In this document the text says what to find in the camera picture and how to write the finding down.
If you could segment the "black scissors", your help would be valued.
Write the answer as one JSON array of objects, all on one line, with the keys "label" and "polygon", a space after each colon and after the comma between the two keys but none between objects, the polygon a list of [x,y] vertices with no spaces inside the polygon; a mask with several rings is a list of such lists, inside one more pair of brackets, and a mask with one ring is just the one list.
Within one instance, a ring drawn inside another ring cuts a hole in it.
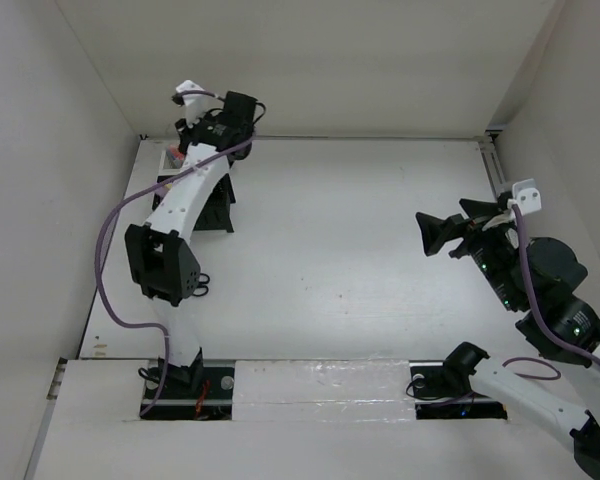
[{"label": "black scissors", "polygon": [[192,292],[193,297],[204,297],[209,293],[210,276],[206,273],[201,273],[198,276],[197,285]]}]

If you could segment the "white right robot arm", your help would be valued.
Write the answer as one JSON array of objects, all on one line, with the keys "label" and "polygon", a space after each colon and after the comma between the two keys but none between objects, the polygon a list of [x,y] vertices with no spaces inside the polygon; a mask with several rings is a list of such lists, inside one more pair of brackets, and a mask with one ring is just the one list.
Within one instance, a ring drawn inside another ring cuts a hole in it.
[{"label": "white right robot arm", "polygon": [[483,348],[459,344],[438,366],[450,395],[480,395],[511,407],[559,441],[590,478],[600,479],[600,316],[575,295],[588,271],[552,237],[532,237],[522,201],[463,199],[462,213],[415,215],[425,255],[457,241],[450,257],[471,258],[539,357],[558,365],[583,403],[566,402],[508,370]]}]

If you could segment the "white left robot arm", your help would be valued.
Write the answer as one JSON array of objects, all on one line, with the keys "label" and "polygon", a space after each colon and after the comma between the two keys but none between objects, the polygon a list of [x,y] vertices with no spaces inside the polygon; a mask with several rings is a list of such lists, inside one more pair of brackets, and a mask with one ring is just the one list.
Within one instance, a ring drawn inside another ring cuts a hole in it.
[{"label": "white left robot arm", "polygon": [[227,92],[219,108],[204,110],[202,96],[184,89],[173,96],[185,115],[175,128],[183,155],[179,172],[142,225],[124,236],[131,276],[170,332],[170,351],[159,368],[181,396],[202,387],[203,357],[187,300],[200,283],[201,266],[190,245],[196,223],[213,191],[228,179],[232,164],[248,157],[262,104],[256,98]]}]

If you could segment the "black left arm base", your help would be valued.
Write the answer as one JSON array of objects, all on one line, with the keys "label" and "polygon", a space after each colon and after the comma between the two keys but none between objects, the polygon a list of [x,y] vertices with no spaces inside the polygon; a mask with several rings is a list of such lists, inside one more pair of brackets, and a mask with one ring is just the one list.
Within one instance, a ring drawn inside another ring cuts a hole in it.
[{"label": "black left arm base", "polygon": [[232,419],[234,361],[206,362],[199,351],[189,366],[169,365],[158,391],[164,361],[138,369],[144,381],[140,418],[149,421],[228,421]]}]

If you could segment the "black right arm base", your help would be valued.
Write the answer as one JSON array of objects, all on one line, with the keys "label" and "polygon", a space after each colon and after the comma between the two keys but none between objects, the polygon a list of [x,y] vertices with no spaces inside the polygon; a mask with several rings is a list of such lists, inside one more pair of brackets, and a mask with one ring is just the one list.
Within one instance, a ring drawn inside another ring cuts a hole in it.
[{"label": "black right arm base", "polygon": [[469,375],[488,354],[463,342],[441,361],[415,361],[405,394],[414,401],[417,420],[507,420],[505,407],[471,390]]}]

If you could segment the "orange highlighter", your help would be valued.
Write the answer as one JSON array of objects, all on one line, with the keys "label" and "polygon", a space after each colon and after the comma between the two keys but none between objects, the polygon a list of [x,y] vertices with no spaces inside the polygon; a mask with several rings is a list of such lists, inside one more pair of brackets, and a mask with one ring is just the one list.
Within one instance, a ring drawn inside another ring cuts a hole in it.
[{"label": "orange highlighter", "polygon": [[176,164],[177,168],[183,164],[185,159],[185,154],[183,154],[177,146],[167,147],[165,155],[171,163]]}]

